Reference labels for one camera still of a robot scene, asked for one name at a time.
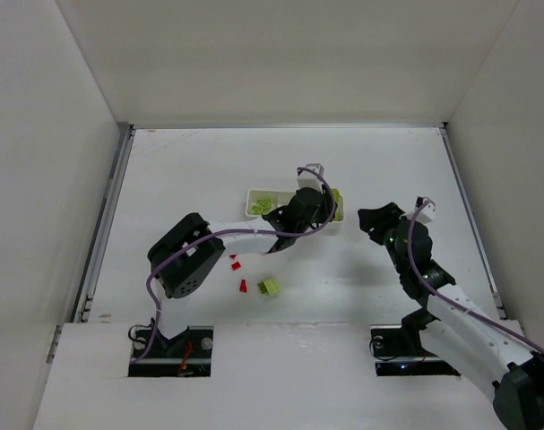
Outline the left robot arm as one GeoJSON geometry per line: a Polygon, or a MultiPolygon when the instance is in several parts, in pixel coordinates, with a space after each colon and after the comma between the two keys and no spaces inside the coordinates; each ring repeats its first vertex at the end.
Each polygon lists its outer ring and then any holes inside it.
{"type": "Polygon", "coordinates": [[[338,208],[333,191],[304,187],[288,204],[262,217],[238,223],[213,223],[199,213],[184,216],[148,252],[151,274],[146,289],[154,306],[151,336],[146,348],[164,348],[177,335],[162,329],[161,302],[152,283],[158,281],[167,299],[194,293],[222,257],[233,254],[276,254],[301,237],[313,235],[334,220],[338,208]]]}

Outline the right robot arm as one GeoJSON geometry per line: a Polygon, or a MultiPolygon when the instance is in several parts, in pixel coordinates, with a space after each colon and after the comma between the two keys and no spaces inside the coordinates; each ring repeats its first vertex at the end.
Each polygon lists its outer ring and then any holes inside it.
{"type": "Polygon", "coordinates": [[[489,318],[432,256],[436,205],[390,202],[358,210],[360,229],[389,254],[419,310],[405,318],[415,344],[444,360],[490,401],[506,429],[544,429],[544,348],[489,318]]]}

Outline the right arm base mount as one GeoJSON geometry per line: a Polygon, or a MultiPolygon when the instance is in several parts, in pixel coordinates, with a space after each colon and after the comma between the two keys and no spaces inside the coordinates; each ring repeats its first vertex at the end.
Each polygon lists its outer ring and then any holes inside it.
{"type": "Polygon", "coordinates": [[[419,309],[400,325],[372,325],[369,350],[379,377],[460,376],[443,359],[422,347],[420,333],[436,318],[419,309]]]}

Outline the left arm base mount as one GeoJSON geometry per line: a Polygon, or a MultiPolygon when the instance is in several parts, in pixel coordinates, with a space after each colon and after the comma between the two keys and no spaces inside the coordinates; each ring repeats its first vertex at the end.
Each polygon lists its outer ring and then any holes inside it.
{"type": "Polygon", "coordinates": [[[128,333],[132,342],[129,377],[204,378],[212,372],[214,330],[212,326],[188,326],[174,338],[157,331],[148,354],[153,319],[148,325],[135,324],[128,333]]]}

